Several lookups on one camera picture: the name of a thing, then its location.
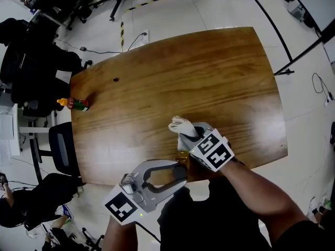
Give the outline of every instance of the wood grain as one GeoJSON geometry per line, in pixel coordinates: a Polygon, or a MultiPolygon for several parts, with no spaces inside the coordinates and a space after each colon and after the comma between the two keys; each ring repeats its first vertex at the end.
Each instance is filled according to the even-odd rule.
{"type": "MultiPolygon", "coordinates": [[[[250,168],[287,155],[277,84],[251,27],[190,33],[117,55],[74,76],[71,96],[91,105],[72,111],[84,182],[114,185],[145,160],[175,159],[173,116],[217,128],[250,168]]],[[[191,162],[189,181],[213,176],[191,162]]],[[[170,179],[169,171],[152,177],[155,184],[170,179]]]]}

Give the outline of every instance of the white tiled floor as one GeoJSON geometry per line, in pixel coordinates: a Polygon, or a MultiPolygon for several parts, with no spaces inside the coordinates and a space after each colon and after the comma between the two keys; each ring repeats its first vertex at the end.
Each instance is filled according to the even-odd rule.
{"type": "MultiPolygon", "coordinates": [[[[94,10],[86,24],[77,22],[72,31],[60,31],[60,39],[79,48],[94,51],[120,51],[120,23],[125,24],[125,51],[143,30],[149,30],[149,41],[154,42],[185,33],[206,29],[252,26],[265,49],[273,71],[288,62],[287,55],[271,24],[254,0],[161,0],[123,13],[126,9],[150,0],[127,0],[119,8],[115,22],[109,21],[115,1],[106,2],[94,10]]],[[[312,29],[299,23],[286,10],[283,0],[259,0],[281,32],[293,57],[313,43],[317,36],[312,29]]],[[[75,51],[83,61],[96,64],[114,54],[98,55],[82,52],[57,41],[69,51],[75,51]]],[[[325,107],[323,94],[314,92],[311,77],[318,73],[335,94],[335,76],[326,53],[318,46],[291,67],[290,76],[278,76],[286,120],[288,157],[255,171],[283,188],[306,212],[313,196],[321,197],[334,177],[334,154],[328,144],[330,126],[335,121],[335,103],[325,107]]],[[[58,113],[58,123],[70,120],[70,112],[58,113]]],[[[43,160],[42,168],[53,171],[52,161],[43,160]]],[[[208,197],[208,181],[188,184],[195,200],[208,197]]],[[[110,187],[86,185],[84,192],[70,204],[77,227],[85,226],[98,237],[108,222],[107,212],[99,202],[110,187]]],[[[141,222],[159,235],[156,222],[163,204],[141,222]]],[[[139,250],[159,250],[159,244],[138,229],[139,250]]]]}

